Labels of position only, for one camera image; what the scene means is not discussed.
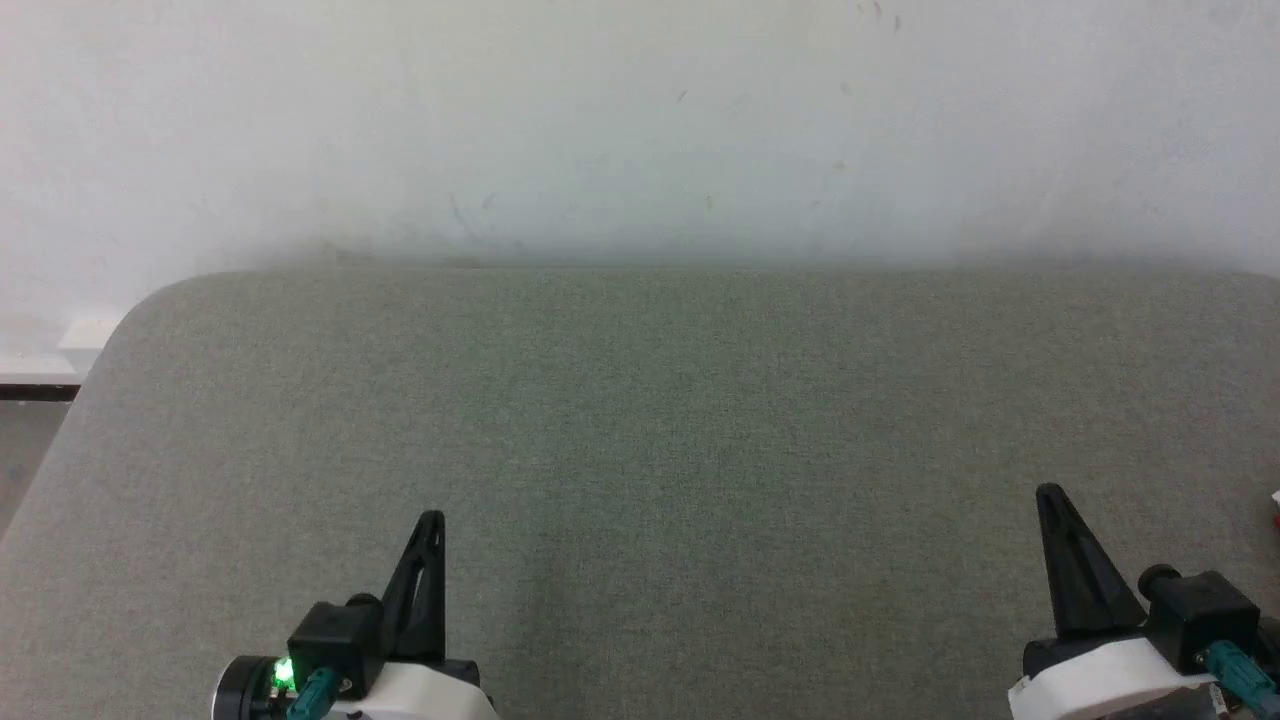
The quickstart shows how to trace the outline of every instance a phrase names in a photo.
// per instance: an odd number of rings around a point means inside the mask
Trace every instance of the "floor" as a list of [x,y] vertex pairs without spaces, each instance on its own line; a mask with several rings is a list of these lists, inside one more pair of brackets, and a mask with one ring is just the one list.
[[70,402],[0,402],[0,536],[4,536]]

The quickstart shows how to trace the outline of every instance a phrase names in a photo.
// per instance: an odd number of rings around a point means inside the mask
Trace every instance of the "wall stain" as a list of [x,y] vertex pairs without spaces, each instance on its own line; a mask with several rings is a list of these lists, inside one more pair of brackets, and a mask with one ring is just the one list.
[[751,96],[748,95],[746,92],[744,92],[744,94],[739,95],[737,97],[735,97],[732,102],[730,102],[728,105],[726,105],[724,110],[728,111],[730,115],[732,115],[732,117],[736,118],[736,117],[739,117],[739,115],[742,114],[742,110],[746,110],[746,105],[748,105],[748,102],[750,100],[751,100]]
[[471,242],[480,242],[480,236],[476,234],[476,231],[471,229],[467,219],[462,217],[462,210],[458,208],[458,199],[453,197],[452,192],[449,193],[449,213],[453,215],[453,219],[458,222],[462,232],[467,234],[467,240]]

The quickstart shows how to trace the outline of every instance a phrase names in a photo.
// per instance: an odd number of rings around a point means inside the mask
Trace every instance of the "black bracket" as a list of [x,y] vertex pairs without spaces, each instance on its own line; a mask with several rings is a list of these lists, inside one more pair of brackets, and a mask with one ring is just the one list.
[[1147,619],[1066,492],[1043,484],[1036,489],[1036,507],[1057,637],[1027,643],[1023,671],[1029,678],[1107,642],[1137,637]]
[[444,512],[422,512],[383,592],[387,660],[444,662]]

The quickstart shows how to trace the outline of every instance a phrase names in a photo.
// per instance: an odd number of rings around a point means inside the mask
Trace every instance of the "black plastic part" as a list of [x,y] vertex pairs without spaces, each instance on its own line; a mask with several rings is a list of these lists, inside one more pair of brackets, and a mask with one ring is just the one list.
[[268,692],[276,657],[242,655],[232,660],[214,689],[211,720],[262,720],[270,716]]
[[1280,678],[1280,620],[1270,615],[1263,615],[1258,620],[1258,642],[1253,647],[1253,660],[1272,680]]
[[1060,641],[1134,632],[1147,619],[1098,538],[1057,484],[1036,489],[1044,568]]
[[0,384],[0,401],[70,402],[78,392],[79,386]]
[[351,683],[338,697],[367,696],[387,662],[381,626],[383,606],[372,596],[353,596],[344,606],[315,603],[288,642],[300,689],[312,673],[332,667]]
[[1139,583],[1151,601],[1143,633],[1160,655],[1183,675],[1203,673],[1196,656],[1217,641],[1230,641],[1253,655],[1262,612],[1220,573],[1189,578],[1172,568],[1153,566]]
[[444,512],[417,520],[383,592],[383,648],[393,662],[444,662]]
[[1138,575],[1138,592],[1142,593],[1142,597],[1151,600],[1151,593],[1152,593],[1151,585],[1156,580],[1181,578],[1181,577],[1183,574],[1179,573],[1178,570],[1174,570],[1172,565],[1165,565],[1164,562],[1158,565],[1152,565],[1151,568],[1143,570],[1142,575]]
[[443,662],[435,662],[431,665],[431,670],[436,673],[443,673],[456,680],[462,680],[463,683],[471,683],[475,687],[480,687],[480,666],[475,664],[474,660],[445,660]]

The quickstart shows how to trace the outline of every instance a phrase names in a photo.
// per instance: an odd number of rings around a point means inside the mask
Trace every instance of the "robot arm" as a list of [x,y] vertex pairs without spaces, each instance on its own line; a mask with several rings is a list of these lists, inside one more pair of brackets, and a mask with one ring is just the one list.
[[480,669],[444,651],[444,514],[424,512],[381,600],[317,602],[288,656],[241,656],[212,720],[498,720]]
[[1138,580],[1148,616],[1062,488],[1036,502],[1057,634],[1027,643],[1015,720],[1225,717],[1221,691],[1280,720],[1274,623],[1226,578],[1155,565]]

